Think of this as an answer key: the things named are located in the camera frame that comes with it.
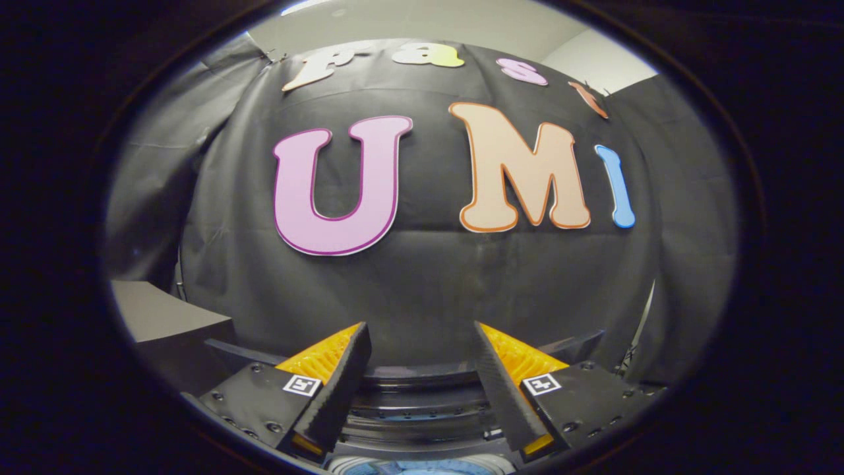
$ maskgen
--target white wall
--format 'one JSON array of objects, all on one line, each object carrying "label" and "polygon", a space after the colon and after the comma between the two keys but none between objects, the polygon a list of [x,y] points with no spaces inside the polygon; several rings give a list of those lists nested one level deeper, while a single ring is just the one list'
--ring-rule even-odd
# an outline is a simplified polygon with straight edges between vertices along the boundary
[{"label": "white wall", "polygon": [[649,64],[595,30],[583,31],[566,41],[542,64],[588,82],[604,95],[657,74]]},{"label": "white wall", "polygon": [[276,14],[249,35],[264,51],[274,50],[272,59],[349,41],[430,38],[539,63],[587,28],[533,0],[331,0]]}]

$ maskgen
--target black metal bracket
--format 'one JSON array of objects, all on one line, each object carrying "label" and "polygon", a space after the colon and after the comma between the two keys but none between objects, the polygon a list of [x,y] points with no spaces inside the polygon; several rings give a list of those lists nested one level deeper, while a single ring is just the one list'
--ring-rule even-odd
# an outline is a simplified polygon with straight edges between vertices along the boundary
[{"label": "black metal bracket", "polygon": [[253,439],[279,448],[289,443],[292,428],[321,388],[319,379],[255,362],[199,401]]},{"label": "black metal bracket", "polygon": [[557,443],[576,448],[624,424],[658,397],[628,385],[609,371],[585,361],[550,374],[527,378],[522,393]]}]

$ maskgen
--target black cloth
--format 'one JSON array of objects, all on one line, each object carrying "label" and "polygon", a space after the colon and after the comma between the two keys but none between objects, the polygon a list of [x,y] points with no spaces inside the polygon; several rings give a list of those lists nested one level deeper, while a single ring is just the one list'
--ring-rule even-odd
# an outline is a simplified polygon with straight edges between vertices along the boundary
[{"label": "black cloth", "polygon": [[[709,195],[696,194],[694,187],[671,188],[670,193],[665,184],[684,172],[685,161],[710,170],[706,177],[720,175],[722,170],[712,165],[720,163],[717,150],[695,145],[697,152],[690,154],[667,145],[649,148],[643,142],[652,137],[669,144],[676,138],[660,138],[657,126],[633,129],[628,112],[614,116],[625,103],[613,96],[601,99],[596,92],[610,113],[608,121],[602,119],[567,84],[574,79],[551,68],[527,62],[549,81],[545,87],[503,74],[495,60],[519,59],[512,55],[433,41],[454,46],[466,63],[443,68],[391,59],[402,44],[414,41],[418,40],[373,41],[368,54],[356,55],[341,67],[330,66],[334,73],[329,78],[287,93],[282,86],[295,77],[308,53],[266,68],[260,58],[244,59],[239,68],[252,76],[243,74],[237,86],[230,86],[233,101],[214,109],[214,120],[209,117],[204,126],[217,134],[193,149],[185,145],[203,135],[197,132],[200,128],[180,129],[175,124],[183,124],[179,117],[204,117],[192,108],[203,99],[219,101],[219,90],[207,88],[203,93],[203,85],[169,90],[168,101],[148,108],[147,123],[155,127],[142,125],[127,146],[121,172],[132,172],[118,178],[109,214],[111,237],[119,243],[109,254],[112,276],[149,279],[169,290],[163,276],[171,279],[180,244],[187,301],[230,316],[242,345],[291,355],[365,320],[371,331],[372,365],[469,359],[467,342],[477,319],[534,346],[605,329],[593,357],[611,368],[630,345],[657,276],[703,287],[697,289],[703,296],[688,295],[687,287],[679,289],[677,298],[686,306],[696,306],[704,296],[722,295],[723,280],[712,282],[711,273],[701,268],[708,265],[706,260],[676,256],[718,256],[721,247],[696,246],[701,239],[713,246],[732,242],[725,235],[734,228],[718,227],[720,216],[701,212],[711,211],[711,205],[695,204]],[[193,95],[197,102],[180,95]],[[530,145],[541,122],[570,130],[591,224],[561,230],[546,216],[534,227],[508,183],[507,198],[519,209],[518,225],[490,234],[465,230],[459,213],[472,200],[472,171],[466,129],[448,112],[456,101],[500,109]],[[627,104],[651,107],[645,102]],[[376,245],[345,257],[310,256],[292,249],[274,224],[273,147],[291,134],[330,129],[333,138],[317,161],[314,200],[323,215],[342,216],[357,203],[360,180],[360,142],[347,130],[361,119],[381,115],[414,120],[412,132],[399,142],[399,202],[390,232]],[[631,130],[641,137],[634,139]],[[698,128],[674,132],[686,132],[697,140],[694,144],[706,142]],[[161,137],[171,137],[179,151],[168,155],[170,149],[149,145]],[[149,153],[143,165],[131,143],[148,144],[141,149]],[[636,213],[636,225],[630,229],[612,221],[611,187],[594,145],[605,145],[621,157]],[[684,161],[674,156],[678,153]],[[672,216],[668,227],[666,209]],[[163,219],[141,221],[150,211]],[[676,215],[686,212],[695,216],[682,227]],[[127,222],[127,216],[135,216],[134,221]],[[138,245],[133,248],[127,242]],[[705,321],[714,321],[715,304],[713,300],[697,314],[671,318],[684,321],[705,314]],[[660,351],[667,343],[658,338],[658,322],[666,318],[648,324],[648,338],[656,338],[648,345]]]},{"label": "black cloth", "polygon": [[664,76],[608,98],[652,170],[662,217],[659,274],[627,377],[675,381],[704,349],[732,290],[739,213],[730,157]]}]

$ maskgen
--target letter u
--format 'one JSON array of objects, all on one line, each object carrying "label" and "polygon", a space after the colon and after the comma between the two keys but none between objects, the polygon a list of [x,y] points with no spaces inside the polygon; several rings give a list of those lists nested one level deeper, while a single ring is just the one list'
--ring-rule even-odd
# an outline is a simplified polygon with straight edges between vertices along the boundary
[{"label": "letter u", "polygon": [[360,140],[360,198],[346,216],[328,218],[314,206],[319,150],[331,132],[315,128],[291,135],[273,150],[279,161],[273,206],[275,224],[290,247],[314,255],[347,255],[378,242],[398,206],[398,141],[413,128],[404,116],[364,119],[349,128]]}]

